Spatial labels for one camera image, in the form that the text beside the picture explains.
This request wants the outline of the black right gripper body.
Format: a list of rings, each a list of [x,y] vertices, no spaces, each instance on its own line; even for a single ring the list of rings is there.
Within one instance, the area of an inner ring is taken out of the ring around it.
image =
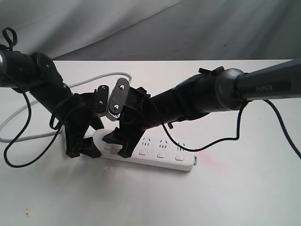
[[[141,139],[145,133],[143,104],[151,97],[143,87],[130,87],[119,118],[119,139]]]

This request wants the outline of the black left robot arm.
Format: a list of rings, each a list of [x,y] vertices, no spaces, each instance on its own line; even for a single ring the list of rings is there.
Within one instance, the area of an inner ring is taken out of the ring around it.
[[[81,154],[98,158],[92,138],[84,138],[89,127],[102,129],[103,123],[94,111],[95,92],[72,93],[64,83],[54,62],[45,54],[26,55],[17,51],[0,52],[0,86],[16,92],[29,92],[52,115],[50,126],[58,120],[64,126],[66,154],[75,158]]]

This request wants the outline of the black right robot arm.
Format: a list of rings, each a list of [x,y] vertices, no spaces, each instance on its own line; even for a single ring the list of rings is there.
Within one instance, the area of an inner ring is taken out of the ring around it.
[[[168,131],[174,122],[193,121],[210,113],[238,111],[248,103],[262,100],[299,98],[301,61],[294,59],[251,73],[222,66],[184,80],[156,96],[142,88],[117,82],[108,102],[108,118],[119,126],[103,137],[108,144],[120,145],[118,155],[129,158],[144,132],[162,126]]]

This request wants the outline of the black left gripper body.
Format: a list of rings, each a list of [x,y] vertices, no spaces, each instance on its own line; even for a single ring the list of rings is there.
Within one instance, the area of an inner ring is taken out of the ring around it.
[[[65,153],[70,158],[79,157],[79,145],[87,129],[90,127],[92,113],[94,112],[94,93],[74,95],[79,103],[73,108],[64,123],[63,134]]]

